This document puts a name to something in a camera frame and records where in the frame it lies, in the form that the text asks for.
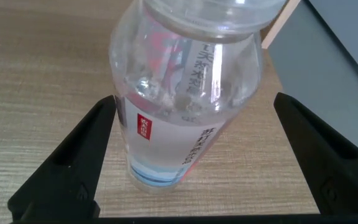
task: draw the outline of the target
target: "red label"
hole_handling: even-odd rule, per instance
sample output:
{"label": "red label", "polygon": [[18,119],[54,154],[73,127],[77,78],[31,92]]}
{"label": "red label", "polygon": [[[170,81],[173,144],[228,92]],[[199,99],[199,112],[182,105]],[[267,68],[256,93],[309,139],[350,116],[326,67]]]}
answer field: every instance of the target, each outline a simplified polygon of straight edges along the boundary
{"label": "red label", "polygon": [[137,114],[137,133],[147,140],[150,140],[152,134],[152,121],[140,114]]}

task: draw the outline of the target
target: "blue stripe on label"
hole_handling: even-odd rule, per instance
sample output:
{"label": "blue stripe on label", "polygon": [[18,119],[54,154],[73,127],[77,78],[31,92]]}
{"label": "blue stripe on label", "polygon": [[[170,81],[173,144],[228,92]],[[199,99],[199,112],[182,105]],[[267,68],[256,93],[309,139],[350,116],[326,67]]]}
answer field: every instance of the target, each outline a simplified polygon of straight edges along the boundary
{"label": "blue stripe on label", "polygon": [[167,180],[167,179],[161,179],[158,177],[151,177],[149,175],[144,175],[143,172],[139,171],[138,169],[134,168],[133,166],[131,166],[131,172],[138,180],[142,181],[143,183],[145,183],[147,185],[159,186],[159,187],[167,187],[167,186],[176,184],[181,179],[181,178],[175,178],[175,179]]}

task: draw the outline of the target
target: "beige board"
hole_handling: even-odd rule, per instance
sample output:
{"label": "beige board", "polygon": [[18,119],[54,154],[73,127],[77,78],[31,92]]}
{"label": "beige board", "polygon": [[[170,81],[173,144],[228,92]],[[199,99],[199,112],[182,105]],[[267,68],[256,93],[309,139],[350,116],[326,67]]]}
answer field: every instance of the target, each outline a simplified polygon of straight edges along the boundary
{"label": "beige board", "polygon": [[[9,197],[101,98],[114,93],[112,29],[129,1],[0,0],[0,223]],[[137,190],[114,123],[96,200],[102,217],[318,212],[273,108],[265,54],[257,94],[172,194]]]}

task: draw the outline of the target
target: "bottle bottom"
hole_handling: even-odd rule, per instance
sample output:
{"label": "bottle bottom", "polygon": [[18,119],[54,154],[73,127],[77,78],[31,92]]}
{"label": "bottle bottom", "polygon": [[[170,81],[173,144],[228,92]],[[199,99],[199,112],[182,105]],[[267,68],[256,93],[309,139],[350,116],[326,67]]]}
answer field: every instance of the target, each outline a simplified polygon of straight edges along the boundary
{"label": "bottle bottom", "polygon": [[169,193],[173,192],[175,190],[175,188],[180,183],[180,182],[178,182],[176,184],[169,185],[166,187],[157,187],[157,186],[145,184],[144,182],[142,182],[141,180],[136,178],[135,175],[132,173],[131,165],[128,161],[127,161],[127,172],[126,173],[127,173],[127,176],[129,178],[131,184],[133,184],[139,190],[146,192],[148,194],[153,194],[153,195],[169,194]]}

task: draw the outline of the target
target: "water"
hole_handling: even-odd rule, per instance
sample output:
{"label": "water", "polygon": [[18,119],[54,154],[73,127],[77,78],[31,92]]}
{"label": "water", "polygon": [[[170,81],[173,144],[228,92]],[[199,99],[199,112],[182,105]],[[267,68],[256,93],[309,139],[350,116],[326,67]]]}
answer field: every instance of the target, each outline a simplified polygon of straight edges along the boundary
{"label": "water", "polygon": [[146,192],[168,192],[255,93],[259,34],[226,44],[192,39],[137,3],[117,29],[110,56],[127,173]]}

